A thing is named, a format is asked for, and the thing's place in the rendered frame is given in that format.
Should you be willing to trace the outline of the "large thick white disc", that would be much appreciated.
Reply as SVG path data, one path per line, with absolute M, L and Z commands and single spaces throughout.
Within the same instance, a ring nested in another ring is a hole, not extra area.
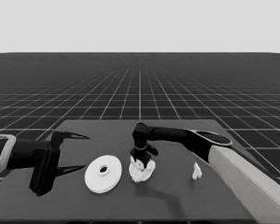
M 122 165 L 116 156 L 104 155 L 92 161 L 84 174 L 87 188 L 94 193 L 106 193 L 121 179 Z

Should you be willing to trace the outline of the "white round carrier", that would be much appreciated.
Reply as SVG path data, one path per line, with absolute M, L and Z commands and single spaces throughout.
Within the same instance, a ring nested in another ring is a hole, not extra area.
M 152 176 L 154 171 L 152 173 L 151 172 L 147 172 L 146 169 L 144 171 L 140 171 L 138 169 L 137 165 L 134 166 L 134 165 L 130 164 L 129 165 L 129 174 L 131 175 L 131 173 L 136 173 L 136 172 L 142 173 L 142 181 L 141 182 L 144 182 L 144 181 L 147 181 L 147 180 L 149 180 L 151 178 L 151 176 Z

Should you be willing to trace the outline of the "small white T-shaped piece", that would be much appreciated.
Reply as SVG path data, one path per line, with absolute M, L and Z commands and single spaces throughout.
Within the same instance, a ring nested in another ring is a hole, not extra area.
M 202 170 L 201 170 L 201 168 L 200 168 L 200 166 L 197 162 L 194 163 L 193 168 L 194 168 L 194 170 L 193 170 L 193 173 L 192 173 L 192 178 L 194 180 L 196 180 L 197 178 L 201 178 L 203 173 L 202 173 Z

